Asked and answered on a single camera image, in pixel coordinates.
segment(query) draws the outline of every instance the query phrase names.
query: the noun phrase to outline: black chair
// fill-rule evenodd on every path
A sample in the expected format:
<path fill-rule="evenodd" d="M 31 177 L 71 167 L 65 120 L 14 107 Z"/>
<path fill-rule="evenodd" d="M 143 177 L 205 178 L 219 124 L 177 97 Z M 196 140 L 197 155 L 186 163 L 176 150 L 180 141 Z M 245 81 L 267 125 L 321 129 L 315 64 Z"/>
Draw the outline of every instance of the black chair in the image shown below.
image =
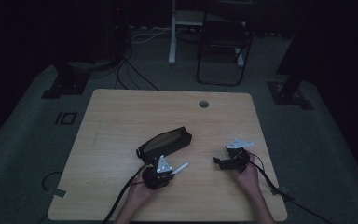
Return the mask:
<path fill-rule="evenodd" d="M 217 0 L 206 7 L 201 27 L 198 50 L 197 80 L 204 84 L 236 86 L 242 82 L 245 65 L 248 61 L 255 32 L 259 31 L 263 20 L 263 8 L 252 1 Z M 246 49 L 241 75 L 232 83 L 202 80 L 200 77 L 201 55 L 203 45 L 212 48 L 230 48 L 235 55 L 235 63 Z"/>

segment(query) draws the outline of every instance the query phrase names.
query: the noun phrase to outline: chair leg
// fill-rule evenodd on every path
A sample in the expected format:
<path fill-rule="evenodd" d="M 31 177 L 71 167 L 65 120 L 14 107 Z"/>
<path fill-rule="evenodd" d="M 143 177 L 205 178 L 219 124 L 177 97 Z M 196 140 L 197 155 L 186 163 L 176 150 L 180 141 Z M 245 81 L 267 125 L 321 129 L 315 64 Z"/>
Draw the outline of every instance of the chair leg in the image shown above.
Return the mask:
<path fill-rule="evenodd" d="M 246 67 L 246 64 L 248 63 L 248 57 L 249 57 L 249 52 L 251 51 L 252 42 L 253 42 L 253 35 L 251 35 L 251 37 L 249 39 L 249 44 L 246 49 L 245 58 L 243 59 L 243 67 L 241 70 L 241 76 L 240 76 L 240 79 L 238 80 L 238 82 L 236 83 L 236 85 L 240 84 L 243 80 L 243 75 L 245 74 L 245 67 Z"/>
<path fill-rule="evenodd" d="M 203 83 L 203 81 L 200 79 L 200 67 L 201 67 L 201 54 L 202 54 L 202 41 L 200 41 L 199 44 L 199 50 L 197 52 L 197 81 L 199 83 Z"/>
<path fill-rule="evenodd" d="M 241 54 L 242 54 L 242 52 L 243 52 L 243 50 L 244 50 L 245 48 L 241 48 L 240 49 L 240 51 L 237 53 L 237 55 L 235 56 L 235 63 L 237 62 L 237 60 L 240 58 L 240 56 L 241 56 Z"/>

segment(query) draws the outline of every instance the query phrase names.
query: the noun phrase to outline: forearm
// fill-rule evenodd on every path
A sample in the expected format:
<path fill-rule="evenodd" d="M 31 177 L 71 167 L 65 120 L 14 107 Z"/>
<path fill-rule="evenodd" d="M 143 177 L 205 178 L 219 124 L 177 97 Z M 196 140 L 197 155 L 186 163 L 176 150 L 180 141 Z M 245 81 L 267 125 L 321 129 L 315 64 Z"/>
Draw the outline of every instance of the forearm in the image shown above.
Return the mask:
<path fill-rule="evenodd" d="M 135 214 L 136 208 L 125 203 L 117 214 L 115 224 L 128 224 L 132 216 Z"/>
<path fill-rule="evenodd" d="M 259 224 L 270 224 L 275 223 L 272 214 L 269 211 L 269 208 L 266 204 L 262 194 L 248 195 L 249 200 L 252 204 L 252 209 L 254 210 L 255 220 Z"/>

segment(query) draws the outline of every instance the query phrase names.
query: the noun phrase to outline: black equipment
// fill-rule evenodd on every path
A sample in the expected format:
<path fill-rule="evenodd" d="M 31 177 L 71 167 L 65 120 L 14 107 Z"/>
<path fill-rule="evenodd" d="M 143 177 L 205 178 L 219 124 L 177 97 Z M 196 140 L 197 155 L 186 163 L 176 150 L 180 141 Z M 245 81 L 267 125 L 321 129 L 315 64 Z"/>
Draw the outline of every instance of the black equipment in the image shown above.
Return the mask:
<path fill-rule="evenodd" d="M 250 162 L 250 157 L 245 148 L 226 148 L 229 160 L 220 160 L 213 157 L 214 163 L 218 164 L 221 170 L 238 170 L 242 173 Z"/>
<path fill-rule="evenodd" d="M 161 133 L 141 145 L 136 154 L 145 164 L 152 164 L 146 167 L 142 174 L 146 186 L 150 189 L 160 189 L 167 186 L 175 174 L 172 167 L 165 161 L 164 156 L 186 147 L 191 142 L 192 135 L 185 127 L 181 127 L 166 133 Z"/>

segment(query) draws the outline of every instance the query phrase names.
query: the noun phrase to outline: gray carpet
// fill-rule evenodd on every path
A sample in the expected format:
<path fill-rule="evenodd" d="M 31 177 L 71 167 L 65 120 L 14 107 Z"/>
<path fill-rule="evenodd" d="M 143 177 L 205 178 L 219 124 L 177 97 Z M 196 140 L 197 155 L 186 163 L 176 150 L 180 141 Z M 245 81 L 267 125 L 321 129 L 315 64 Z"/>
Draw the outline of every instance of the gray carpet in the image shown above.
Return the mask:
<path fill-rule="evenodd" d="M 181 37 L 188 40 L 194 36 L 182 33 Z M 287 79 L 275 72 L 289 40 L 256 38 L 244 81 L 237 87 L 199 84 L 195 75 L 197 45 L 178 41 L 176 64 L 169 65 L 169 44 L 170 39 L 163 36 L 133 44 L 130 62 L 160 90 L 250 93 L 280 185 L 296 202 L 333 223 L 358 223 L 358 166 L 316 88 L 307 82 L 300 87 L 314 110 L 275 105 L 269 93 L 267 81 Z M 240 72 L 235 64 L 221 67 L 227 73 Z M 153 89 L 130 67 L 129 71 L 141 89 Z M 203 72 L 215 71 L 206 63 Z M 100 223 L 46 218 L 52 196 L 42 190 L 41 181 L 45 175 L 63 170 L 92 92 L 113 89 L 116 77 L 114 72 L 96 72 L 83 95 L 42 100 L 56 75 L 49 67 L 37 76 L 0 130 L 0 223 Z M 120 76 L 129 89 L 136 89 L 126 66 L 120 69 Z M 75 123 L 55 124 L 61 112 L 77 112 Z M 54 187 L 59 178 L 53 176 L 47 184 Z M 323 223 L 291 203 L 286 208 L 288 218 L 283 223 Z"/>

